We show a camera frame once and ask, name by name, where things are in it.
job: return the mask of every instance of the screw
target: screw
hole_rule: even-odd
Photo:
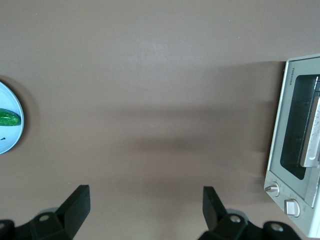
[[[230,219],[231,219],[232,222],[234,222],[234,223],[236,223],[236,224],[238,224],[238,223],[241,222],[240,217],[238,217],[238,216],[236,216],[236,215],[231,215],[231,216],[230,216]]]
[[[49,216],[48,215],[43,215],[43,216],[41,216],[40,218],[39,218],[39,221],[40,222],[44,222],[44,221],[46,221],[46,220],[48,220],[49,219]]]
[[[283,232],[284,231],[284,228],[281,225],[277,224],[277,223],[272,223],[271,224],[271,228],[273,230],[275,230],[276,232]]]

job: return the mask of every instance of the black mechanical part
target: black mechanical part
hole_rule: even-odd
[[[209,231],[198,240],[301,240],[283,222],[267,221],[260,228],[239,214],[228,213],[212,186],[203,188],[202,210]]]
[[[44,212],[15,227],[0,220],[0,240],[72,240],[90,212],[90,188],[80,185],[55,211]]]

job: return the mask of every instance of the oven door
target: oven door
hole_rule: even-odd
[[[320,57],[289,59],[284,72],[269,170],[313,208],[320,179]]]

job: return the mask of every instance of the light blue plate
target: light blue plate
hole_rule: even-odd
[[[0,82],[0,109],[10,110],[21,118],[21,124],[18,126],[0,126],[0,154],[3,154],[18,142],[24,129],[25,119],[17,97],[2,82]]]

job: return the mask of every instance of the oven door handle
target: oven door handle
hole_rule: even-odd
[[[305,168],[319,166],[320,153],[320,97],[313,100],[309,124],[305,136],[300,165]]]

